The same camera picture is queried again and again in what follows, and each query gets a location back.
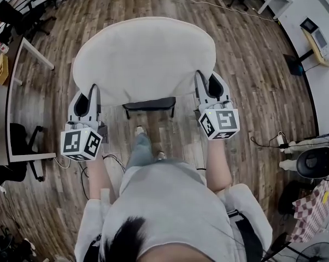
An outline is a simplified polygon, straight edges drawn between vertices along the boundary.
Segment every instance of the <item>checkered cloth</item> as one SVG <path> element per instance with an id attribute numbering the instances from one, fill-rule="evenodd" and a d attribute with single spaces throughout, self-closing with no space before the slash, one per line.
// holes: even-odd
<path id="1" fill-rule="evenodd" d="M 328 192 L 327 201 L 323 203 Z M 329 213 L 329 181 L 321 181 L 311 193 L 292 203 L 295 206 L 296 226 L 289 237 L 290 242 L 308 242 L 321 231 L 322 224 Z"/>

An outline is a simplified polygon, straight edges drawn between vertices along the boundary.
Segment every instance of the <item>white sneaker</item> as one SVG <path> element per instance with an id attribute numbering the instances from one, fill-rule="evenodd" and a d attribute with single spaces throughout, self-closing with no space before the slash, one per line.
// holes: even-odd
<path id="1" fill-rule="evenodd" d="M 167 156 L 163 151 L 159 151 L 157 154 L 157 160 L 167 159 Z"/>
<path id="2" fill-rule="evenodd" d="M 145 134 L 146 134 L 146 131 L 145 131 L 145 129 L 144 129 L 143 126 L 139 125 L 139 126 L 137 126 L 137 128 L 136 128 L 136 136 L 138 136 L 138 135 L 141 134 L 141 133 L 145 133 Z"/>

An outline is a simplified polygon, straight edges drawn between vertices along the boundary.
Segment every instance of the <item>white device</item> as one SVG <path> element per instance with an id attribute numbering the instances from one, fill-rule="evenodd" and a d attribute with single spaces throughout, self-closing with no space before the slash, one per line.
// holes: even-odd
<path id="1" fill-rule="evenodd" d="M 107 142 L 107 127 L 99 120 L 100 94 L 97 85 L 88 98 L 80 91 L 68 108 L 68 121 L 60 135 L 60 152 L 74 161 L 95 160 L 100 145 Z"/>
<path id="2" fill-rule="evenodd" d="M 321 56 L 323 58 L 326 58 L 326 56 L 329 54 L 329 44 L 328 44 L 324 34 L 320 30 L 320 28 L 317 28 L 312 33 L 312 37 L 320 50 Z"/>
<path id="3" fill-rule="evenodd" d="M 210 85 L 214 94 L 210 94 Z M 196 96 L 200 106 L 196 110 L 200 117 L 198 122 L 208 140 L 229 139 L 240 131 L 238 110 L 233 108 L 228 85 L 215 72 L 209 82 L 200 71 L 195 75 Z"/>

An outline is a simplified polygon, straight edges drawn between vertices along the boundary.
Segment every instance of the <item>power cord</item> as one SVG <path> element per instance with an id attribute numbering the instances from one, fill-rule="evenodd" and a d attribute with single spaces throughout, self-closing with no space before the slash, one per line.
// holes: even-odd
<path id="1" fill-rule="evenodd" d="M 83 183 L 83 174 L 84 174 L 86 177 L 89 177 L 89 176 L 87 175 L 87 173 L 85 172 L 85 170 L 87 169 L 87 167 L 83 168 L 80 162 L 78 162 L 78 165 L 79 165 L 79 167 L 80 167 L 80 169 L 81 169 L 81 170 L 80 170 L 80 172 L 81 172 L 81 185 L 82 185 L 83 193 L 84 193 L 84 196 L 86 197 L 86 199 L 89 200 L 89 198 L 88 198 L 88 196 L 87 196 L 87 193 L 86 193 L 86 190 L 85 190 L 85 188 L 84 188 L 84 183 Z"/>
<path id="2" fill-rule="evenodd" d="M 304 72 L 307 72 L 307 71 L 309 71 L 309 70 L 311 70 L 311 69 L 313 69 L 313 68 L 315 68 L 315 67 L 317 67 L 317 66 L 319 66 L 320 64 L 318 64 L 318 65 L 315 65 L 315 66 L 312 66 L 311 68 L 309 68 L 309 69 L 307 69 L 307 70 L 305 70 Z"/>
<path id="3" fill-rule="evenodd" d="M 55 162 L 56 162 L 61 168 L 63 168 L 63 169 L 67 169 L 67 168 L 69 168 L 70 165 L 71 165 L 71 159 L 70 159 L 70 158 L 68 158 L 68 165 L 67 165 L 67 167 L 64 167 L 63 165 L 61 165 L 61 164 L 59 163 L 59 161 L 56 159 L 56 157 L 54 157 L 54 160 L 55 160 Z"/>
<path id="4" fill-rule="evenodd" d="M 106 156 L 103 156 L 103 159 L 106 159 L 106 158 L 108 158 L 108 157 L 114 159 L 114 160 L 115 160 L 115 161 L 121 166 L 123 172 L 126 171 L 126 168 L 125 168 L 125 166 L 123 165 L 123 163 L 122 163 L 121 161 L 119 161 L 115 155 L 113 155 L 113 154 L 108 154 L 108 155 L 106 155 Z"/>
<path id="5" fill-rule="evenodd" d="M 119 161 L 115 155 L 113 155 L 113 154 L 108 154 L 108 155 L 106 155 L 106 156 L 103 156 L 103 159 L 106 159 L 106 158 L 108 158 L 108 157 L 114 159 L 114 160 L 115 160 L 115 161 L 121 166 L 123 172 L 126 171 L 126 168 L 125 168 L 125 166 L 123 165 L 123 163 L 122 163 L 121 161 Z M 89 200 L 89 198 L 88 198 L 88 196 L 87 196 L 87 193 L 86 193 L 86 190 L 85 190 L 85 188 L 84 188 L 84 182 L 83 182 L 83 175 L 85 175 L 86 177 L 89 177 L 89 176 L 87 175 L 87 173 L 85 172 L 85 170 L 87 169 L 87 167 L 83 168 L 83 167 L 82 167 L 82 164 L 81 164 L 80 162 L 78 162 L 78 165 L 79 165 L 79 167 L 80 167 L 80 173 L 81 173 L 81 185 L 82 185 L 83 193 L 84 193 L 84 196 L 86 197 L 86 199 Z"/>
<path id="6" fill-rule="evenodd" d="M 272 148 L 289 148 L 289 147 L 295 147 L 295 146 L 304 146 L 304 145 L 294 145 L 294 146 L 289 146 L 288 143 L 286 144 L 282 144 L 280 146 L 271 146 L 270 143 L 272 140 L 274 140 L 279 134 L 277 134 L 274 138 L 270 139 L 269 140 L 269 144 L 266 146 L 266 145 L 261 145 L 261 144 L 258 144 L 258 142 L 256 141 L 256 138 L 254 136 L 252 136 L 250 138 L 250 140 L 255 143 L 257 146 L 260 146 L 260 147 L 272 147 Z M 328 142 L 320 142 L 318 144 L 306 144 L 307 146 L 316 146 L 316 145 L 322 145 L 322 144 L 328 144 Z"/>
<path id="7" fill-rule="evenodd" d="M 242 15 L 248 15 L 248 16 L 256 17 L 256 18 L 261 19 L 261 20 L 272 21 L 272 22 L 278 21 L 278 19 L 276 19 L 276 20 L 265 19 L 264 17 L 260 17 L 260 16 L 257 16 L 257 15 L 250 15 L 250 14 L 244 13 L 244 12 L 239 11 L 239 10 L 230 9 L 230 8 L 223 7 L 223 6 L 220 6 L 220 5 L 217 5 L 217 4 L 212 4 L 212 3 L 209 3 L 209 2 L 206 2 L 206 1 L 195 1 L 195 0 L 190 0 L 190 1 L 192 1 L 196 4 L 209 4 L 209 5 L 219 7 L 219 8 L 222 8 L 222 9 L 226 9 L 226 10 L 229 10 L 229 11 L 237 11 L 238 13 L 240 13 Z"/>

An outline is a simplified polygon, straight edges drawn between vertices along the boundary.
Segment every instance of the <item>leg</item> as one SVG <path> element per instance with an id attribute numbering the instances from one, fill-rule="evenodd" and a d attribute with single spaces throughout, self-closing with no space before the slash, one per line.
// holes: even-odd
<path id="1" fill-rule="evenodd" d="M 36 180 L 38 180 L 39 182 L 44 181 L 43 177 L 39 177 L 39 176 L 37 176 L 36 169 L 35 169 L 35 167 L 34 167 L 33 162 L 34 162 L 34 161 L 29 161 L 29 163 L 30 163 L 30 167 L 31 167 L 31 170 L 32 170 L 33 175 L 34 175 L 34 178 L 35 178 Z"/>
<path id="2" fill-rule="evenodd" d="M 50 70 L 54 70 L 54 65 L 51 64 L 48 59 L 46 59 L 31 43 L 23 38 L 22 40 L 23 46 L 39 61 L 41 61 L 44 65 L 46 65 Z"/>
<path id="3" fill-rule="evenodd" d="M 172 112 L 171 112 L 171 118 L 173 118 L 173 117 L 174 117 L 174 108 L 175 108 L 175 106 L 173 106 L 173 108 L 172 108 Z"/>
<path id="4" fill-rule="evenodd" d="M 266 0 L 264 2 L 263 6 L 259 9 L 258 14 L 261 14 L 265 10 L 265 8 L 267 7 L 267 5 L 269 5 L 270 2 L 271 2 L 271 0 Z"/>
<path id="5" fill-rule="evenodd" d="M 235 0 L 231 0 L 230 4 L 227 5 L 228 8 L 231 7 L 232 3 L 234 3 Z"/>
<path id="6" fill-rule="evenodd" d="M 138 134 L 126 170 L 133 166 L 146 166 L 154 161 L 149 137 L 145 133 Z"/>
<path id="7" fill-rule="evenodd" d="M 284 160 L 279 163 L 279 167 L 283 168 L 285 171 L 297 171 L 297 160 Z"/>
<path id="8" fill-rule="evenodd" d="M 289 148 L 285 149 L 284 153 L 292 154 L 295 151 L 303 152 L 311 148 L 329 146 L 329 137 L 304 140 L 299 143 L 292 141 L 289 143 L 289 146 L 290 146 Z"/>
<path id="9" fill-rule="evenodd" d="M 33 146 L 34 140 L 36 138 L 37 132 L 42 132 L 42 130 L 43 130 L 43 127 L 42 126 L 36 126 L 36 128 L 34 129 L 33 134 L 32 134 L 32 136 L 30 138 L 29 143 L 28 143 L 28 149 L 30 151 L 32 150 L 32 146 Z"/>
<path id="10" fill-rule="evenodd" d="M 19 86 L 22 86 L 22 81 L 18 80 L 17 78 L 14 78 L 14 82 L 18 84 Z"/>

